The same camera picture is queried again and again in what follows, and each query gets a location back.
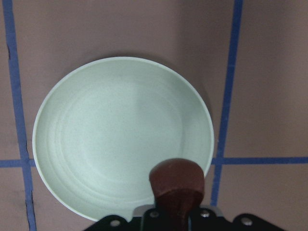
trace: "vertical blue tape line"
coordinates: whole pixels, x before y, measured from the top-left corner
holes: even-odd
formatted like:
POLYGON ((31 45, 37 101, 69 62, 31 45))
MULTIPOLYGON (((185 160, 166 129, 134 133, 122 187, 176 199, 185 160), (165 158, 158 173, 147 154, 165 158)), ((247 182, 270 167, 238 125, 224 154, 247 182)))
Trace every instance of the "vertical blue tape line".
MULTIPOLYGON (((223 104, 222 104, 222 112, 221 112, 221 120, 220 120, 218 149, 217 149, 217 157, 216 157, 217 160, 220 160, 223 158, 224 150, 225 150, 228 120, 229 120, 230 105, 231 105, 231 94, 232 94, 232 87, 233 87, 235 62, 236 62, 236 53, 237 53, 237 46, 238 46, 238 40, 239 40, 239 34, 240 34, 242 8, 243 8, 243 0, 235 0, 234 8, 233 8, 233 19, 232 19, 231 38, 230 38, 230 46, 229 46, 227 76, 226 76, 225 92, 223 96, 223 104)), ((214 170, 214 181, 213 181, 212 194, 211 194, 211 205, 212 206, 217 206, 221 171, 222 171, 222 164, 217 163, 215 165, 215 170, 214 170)))
POLYGON ((32 199, 32 177, 31 166, 29 163, 29 154, 26 148, 26 125, 24 118, 24 109, 21 95, 21 85, 19 76, 19 64, 17 55, 17 44, 15 34, 15 22, 13 15, 13 3, 12 0, 2 0, 6 42, 9 50, 9 70, 13 97, 13 107, 15 114, 17 138, 19 145, 19 154, 21 167, 23 171, 24 184, 25 184, 25 199, 26 199, 26 211, 27 219, 29 223, 29 230, 36 231, 35 214, 32 199))

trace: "round plate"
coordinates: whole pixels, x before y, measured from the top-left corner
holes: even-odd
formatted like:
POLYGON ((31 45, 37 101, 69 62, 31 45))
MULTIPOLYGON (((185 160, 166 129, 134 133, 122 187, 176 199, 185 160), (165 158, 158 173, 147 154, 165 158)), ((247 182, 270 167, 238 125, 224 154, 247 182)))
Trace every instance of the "round plate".
POLYGON ((33 131, 38 172, 79 215, 132 218, 152 204, 150 170, 186 158, 207 173, 214 148, 209 112, 179 74, 153 61, 115 57, 64 77, 41 105, 33 131))

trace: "plate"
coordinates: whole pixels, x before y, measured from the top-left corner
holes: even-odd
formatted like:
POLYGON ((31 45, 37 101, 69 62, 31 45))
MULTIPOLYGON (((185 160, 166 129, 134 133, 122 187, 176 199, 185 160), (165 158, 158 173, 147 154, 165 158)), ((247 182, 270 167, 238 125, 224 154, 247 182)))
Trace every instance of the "plate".
POLYGON ((34 124, 33 152, 50 192, 67 208, 97 221, 131 220, 153 204, 150 170, 186 158, 207 173, 214 132, 208 109, 182 76, 156 62, 113 57, 59 81, 34 124))

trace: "silver bolt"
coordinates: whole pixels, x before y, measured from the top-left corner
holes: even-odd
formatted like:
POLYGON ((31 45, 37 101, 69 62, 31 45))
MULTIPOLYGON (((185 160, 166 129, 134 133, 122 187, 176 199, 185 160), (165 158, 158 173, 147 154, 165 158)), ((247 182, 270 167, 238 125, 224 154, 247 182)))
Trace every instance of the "silver bolt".
POLYGON ((150 213, 150 217, 152 217, 152 218, 157 218, 157 217, 159 217, 159 212, 156 212, 156 211, 151 212, 151 213, 150 213))
POLYGON ((121 224, 121 222, 119 220, 112 220, 110 222, 111 227, 118 227, 120 224, 121 224))
POLYGON ((200 215, 203 217, 203 218, 208 218, 210 216, 210 213, 209 211, 207 210, 202 210, 202 212, 200 213, 200 215))
POLYGON ((246 226, 252 226, 252 220, 249 218, 242 218, 241 222, 246 226))

